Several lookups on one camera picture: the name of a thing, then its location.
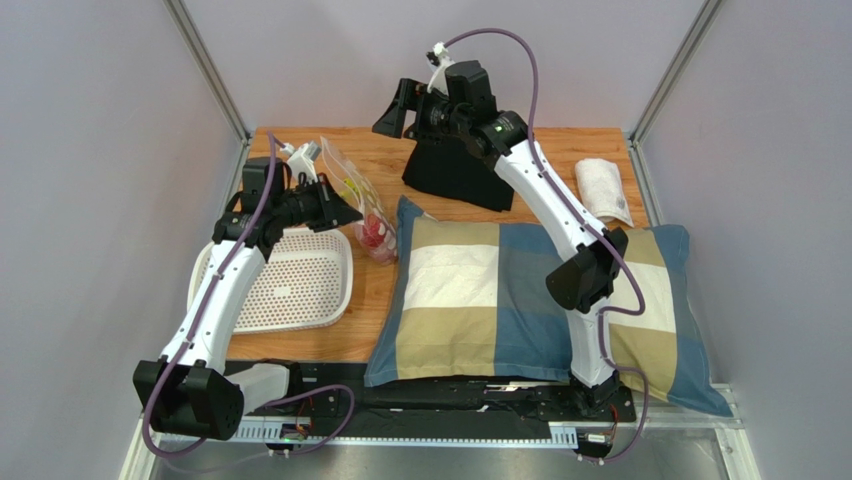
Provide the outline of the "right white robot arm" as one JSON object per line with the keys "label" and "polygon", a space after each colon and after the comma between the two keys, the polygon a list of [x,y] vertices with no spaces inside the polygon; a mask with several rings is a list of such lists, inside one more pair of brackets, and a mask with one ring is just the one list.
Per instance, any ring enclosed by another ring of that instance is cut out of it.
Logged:
{"label": "right white robot arm", "polygon": [[520,195],[562,260],[545,285],[560,307],[576,315],[568,322],[576,396],[591,408],[609,401],[621,382],[606,358],[608,338],[600,315],[611,304],[627,234],[608,229],[581,205],[545,159],[525,120],[498,108],[481,64],[449,61],[436,67],[427,83],[401,79],[372,130],[415,141],[410,162],[464,159],[481,164]]}

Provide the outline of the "clear zip top bag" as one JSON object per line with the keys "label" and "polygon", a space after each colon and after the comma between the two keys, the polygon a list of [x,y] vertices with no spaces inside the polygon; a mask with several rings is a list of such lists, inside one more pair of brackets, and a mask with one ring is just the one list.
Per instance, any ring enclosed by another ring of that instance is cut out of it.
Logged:
{"label": "clear zip top bag", "polygon": [[347,204],[363,216],[352,224],[355,239],[372,260],[392,264],[397,258],[397,235],[377,189],[328,138],[320,140],[326,175]]}

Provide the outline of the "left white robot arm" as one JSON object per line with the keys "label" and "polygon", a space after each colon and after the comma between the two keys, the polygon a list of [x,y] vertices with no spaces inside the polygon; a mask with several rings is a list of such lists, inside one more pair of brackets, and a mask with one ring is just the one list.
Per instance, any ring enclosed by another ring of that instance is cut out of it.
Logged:
{"label": "left white robot arm", "polygon": [[320,233],[362,220],[323,174],[290,185],[280,158],[252,158],[242,188],[214,226],[203,279],[177,332],[133,385],[148,432],[228,440],[242,417],[286,397],[293,363],[268,360],[235,374],[226,353],[248,294],[286,229]]}

